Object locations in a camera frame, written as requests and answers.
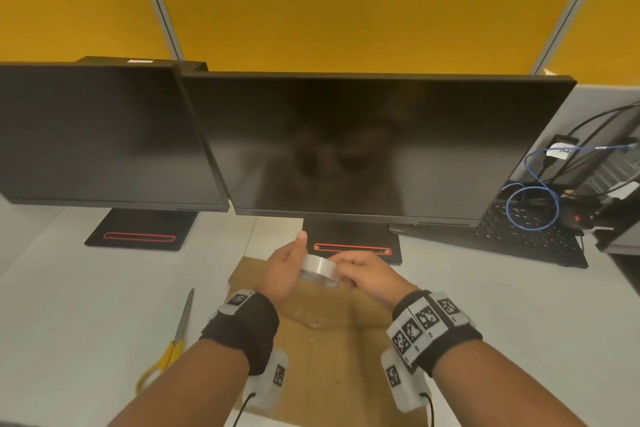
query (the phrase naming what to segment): scissor blade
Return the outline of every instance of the scissor blade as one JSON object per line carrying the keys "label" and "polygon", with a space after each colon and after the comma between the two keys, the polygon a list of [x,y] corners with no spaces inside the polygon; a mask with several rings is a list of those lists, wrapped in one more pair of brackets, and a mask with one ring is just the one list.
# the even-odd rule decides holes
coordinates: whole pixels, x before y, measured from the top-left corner
{"label": "scissor blade", "polygon": [[191,289],[189,291],[189,295],[187,297],[187,302],[184,305],[184,309],[182,309],[182,316],[180,316],[180,322],[178,323],[178,328],[175,331],[175,337],[173,338],[173,343],[178,344],[180,341],[184,340],[184,333],[187,331],[187,323],[189,322],[189,314],[191,313],[191,303],[193,302],[193,293],[196,289]]}

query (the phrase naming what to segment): hand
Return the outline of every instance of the hand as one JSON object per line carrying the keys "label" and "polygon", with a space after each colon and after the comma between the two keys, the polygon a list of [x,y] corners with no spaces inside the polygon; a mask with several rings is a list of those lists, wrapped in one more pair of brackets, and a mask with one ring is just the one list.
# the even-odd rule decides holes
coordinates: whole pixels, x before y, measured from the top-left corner
{"label": "hand", "polygon": [[401,277],[375,253],[342,252],[329,260],[337,264],[333,275],[342,277],[348,288],[357,287],[382,302],[390,311],[404,296],[418,290],[418,287]]}
{"label": "hand", "polygon": [[300,232],[295,241],[271,253],[256,292],[267,296],[276,309],[279,309],[298,282],[302,259],[306,254],[307,232]]}

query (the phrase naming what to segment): black monitor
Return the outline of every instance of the black monitor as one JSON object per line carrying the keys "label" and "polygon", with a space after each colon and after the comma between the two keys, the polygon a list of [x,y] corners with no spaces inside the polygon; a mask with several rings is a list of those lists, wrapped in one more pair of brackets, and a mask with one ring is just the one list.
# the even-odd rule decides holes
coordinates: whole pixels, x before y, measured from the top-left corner
{"label": "black monitor", "polygon": [[227,211],[172,66],[0,64],[0,192],[19,204]]}
{"label": "black monitor", "polygon": [[191,73],[237,214],[476,225],[568,76]]}

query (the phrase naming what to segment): black keyboard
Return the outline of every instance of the black keyboard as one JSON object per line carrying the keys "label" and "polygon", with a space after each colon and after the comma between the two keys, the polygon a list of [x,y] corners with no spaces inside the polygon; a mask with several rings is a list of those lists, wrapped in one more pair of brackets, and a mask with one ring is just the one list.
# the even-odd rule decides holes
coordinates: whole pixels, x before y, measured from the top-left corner
{"label": "black keyboard", "polygon": [[[548,213],[538,208],[526,208],[519,204],[510,204],[509,213],[516,223],[527,228],[542,227],[550,219]],[[574,230],[560,225],[539,232],[521,230],[511,224],[506,215],[504,202],[501,201],[495,202],[488,209],[475,228],[391,223],[389,230],[397,235],[551,262],[564,267],[586,269],[589,266],[575,238]]]}

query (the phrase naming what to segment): monitor base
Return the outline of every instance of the monitor base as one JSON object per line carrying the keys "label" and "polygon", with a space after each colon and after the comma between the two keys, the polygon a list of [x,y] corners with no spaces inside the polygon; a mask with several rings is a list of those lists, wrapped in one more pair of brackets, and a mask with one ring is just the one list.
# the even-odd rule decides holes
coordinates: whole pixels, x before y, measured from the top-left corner
{"label": "monitor base", "polygon": [[177,252],[197,215],[197,211],[114,208],[84,244]]}
{"label": "monitor base", "polygon": [[389,232],[388,223],[305,218],[302,229],[308,233],[307,250],[313,255],[327,259],[346,250],[360,250],[373,252],[392,265],[402,263],[400,240]]}

